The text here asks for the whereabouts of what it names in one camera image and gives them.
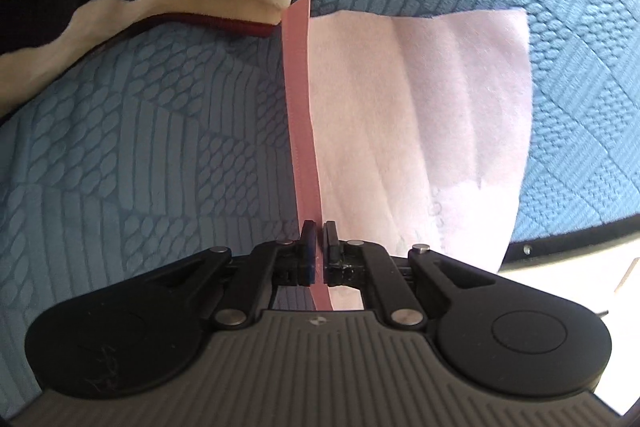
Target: metal rivet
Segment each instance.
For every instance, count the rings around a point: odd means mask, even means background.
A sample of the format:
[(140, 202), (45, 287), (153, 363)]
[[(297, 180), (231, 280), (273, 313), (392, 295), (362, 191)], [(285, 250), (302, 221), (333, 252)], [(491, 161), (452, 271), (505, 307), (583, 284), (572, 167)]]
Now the metal rivet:
[(411, 249), (415, 253), (427, 253), (431, 250), (431, 247), (429, 245), (425, 245), (424, 243), (417, 243), (416, 245), (413, 245)]
[(225, 326), (238, 326), (246, 320), (246, 315), (240, 310), (228, 308), (216, 313), (216, 320)]
[(420, 324), (423, 318), (424, 315), (418, 310), (412, 310), (410, 308), (401, 308), (391, 314), (391, 320), (403, 326), (415, 326), (416, 324)]

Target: pink paper strip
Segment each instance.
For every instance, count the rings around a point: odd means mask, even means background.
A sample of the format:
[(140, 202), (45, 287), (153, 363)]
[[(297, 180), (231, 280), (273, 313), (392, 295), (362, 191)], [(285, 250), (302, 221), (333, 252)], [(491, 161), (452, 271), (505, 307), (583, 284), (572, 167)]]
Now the pink paper strip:
[[(318, 237), (322, 237), (322, 203), (309, 112), (307, 47), (310, 8), (311, 0), (298, 0), (283, 13), (282, 55), (298, 222), (302, 231), (304, 221), (312, 219), (318, 226)], [(330, 311), (331, 299), (323, 273), (322, 251), (316, 245), (316, 283), (311, 286), (311, 296), (318, 311)]]

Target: gray ribbed plate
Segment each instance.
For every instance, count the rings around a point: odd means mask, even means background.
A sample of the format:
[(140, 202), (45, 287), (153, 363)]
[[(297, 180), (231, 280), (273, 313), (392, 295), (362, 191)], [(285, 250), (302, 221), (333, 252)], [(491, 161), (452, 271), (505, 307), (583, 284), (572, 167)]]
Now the gray ribbed plate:
[(418, 333), (371, 311), (267, 311), (215, 334), (197, 363), (133, 397), (89, 401), (46, 391), (17, 427), (609, 427), (593, 394), (520, 401), (458, 379)]

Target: patterned fabric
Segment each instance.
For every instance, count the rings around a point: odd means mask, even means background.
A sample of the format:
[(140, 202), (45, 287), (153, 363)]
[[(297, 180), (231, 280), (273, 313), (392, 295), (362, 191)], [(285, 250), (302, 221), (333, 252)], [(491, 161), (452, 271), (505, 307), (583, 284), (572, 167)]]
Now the patterned fabric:
[[(432, 16), (525, 7), (534, 121), (514, 239), (640, 208), (638, 0), (313, 0)], [(38, 387), (38, 313), (215, 244), (297, 230), (279, 35), (178, 24), (98, 52), (0, 128), (0, 413)]]

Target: pink paper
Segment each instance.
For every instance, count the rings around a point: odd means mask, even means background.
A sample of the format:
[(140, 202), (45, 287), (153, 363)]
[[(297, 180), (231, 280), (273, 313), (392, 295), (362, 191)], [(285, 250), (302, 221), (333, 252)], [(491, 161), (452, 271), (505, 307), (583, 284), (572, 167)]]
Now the pink paper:
[[(340, 238), (392, 255), (428, 243), (497, 271), (529, 150), (525, 12), (309, 21), (299, 3), (283, 21), (292, 149), (305, 148), (293, 158), (299, 217), (319, 212)], [(304, 71), (287, 54), (307, 27)]]

